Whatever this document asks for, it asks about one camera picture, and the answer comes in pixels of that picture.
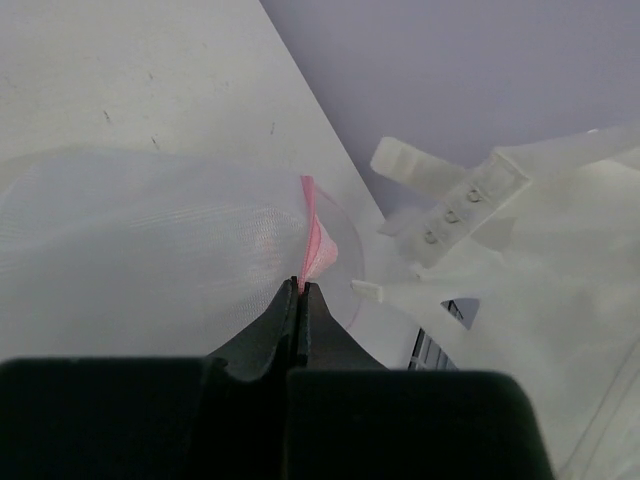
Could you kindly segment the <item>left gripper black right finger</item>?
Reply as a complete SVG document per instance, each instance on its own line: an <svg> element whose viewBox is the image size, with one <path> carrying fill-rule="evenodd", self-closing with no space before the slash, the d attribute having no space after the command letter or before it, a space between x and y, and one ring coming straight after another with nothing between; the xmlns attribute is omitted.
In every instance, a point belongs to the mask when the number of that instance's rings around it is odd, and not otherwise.
<svg viewBox="0 0 640 480"><path fill-rule="evenodd" d="M287 378L287 479L551 479L531 403L509 376L485 371L345 369L354 343L319 287L302 298L306 368Z"/></svg>

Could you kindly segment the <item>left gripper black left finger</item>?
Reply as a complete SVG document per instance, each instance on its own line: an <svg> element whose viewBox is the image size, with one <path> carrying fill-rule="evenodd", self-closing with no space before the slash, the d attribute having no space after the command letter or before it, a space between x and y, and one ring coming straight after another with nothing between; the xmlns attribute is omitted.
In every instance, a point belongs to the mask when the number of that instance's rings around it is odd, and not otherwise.
<svg viewBox="0 0 640 480"><path fill-rule="evenodd" d="M1 365L5 479L276 479L298 291L195 357Z"/></svg>

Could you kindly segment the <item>white mesh laundry bag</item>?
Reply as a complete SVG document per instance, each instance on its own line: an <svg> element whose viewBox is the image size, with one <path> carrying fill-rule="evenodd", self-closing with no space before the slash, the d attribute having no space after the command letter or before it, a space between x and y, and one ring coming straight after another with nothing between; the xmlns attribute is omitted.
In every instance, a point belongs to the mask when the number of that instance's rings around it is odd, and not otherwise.
<svg viewBox="0 0 640 480"><path fill-rule="evenodd" d="M344 211L285 169L88 148L1 166L6 360L205 354L290 277L349 327L363 268Z"/></svg>

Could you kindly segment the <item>white bra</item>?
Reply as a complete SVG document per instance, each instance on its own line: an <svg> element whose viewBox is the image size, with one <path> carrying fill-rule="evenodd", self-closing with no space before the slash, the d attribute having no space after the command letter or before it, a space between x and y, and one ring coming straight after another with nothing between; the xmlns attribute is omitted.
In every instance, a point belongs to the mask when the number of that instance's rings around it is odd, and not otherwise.
<svg viewBox="0 0 640 480"><path fill-rule="evenodd" d="M561 478L637 478L638 125L497 147L471 169L386 137L371 166L436 205L381 228L410 279L354 291L457 368L513 377Z"/></svg>

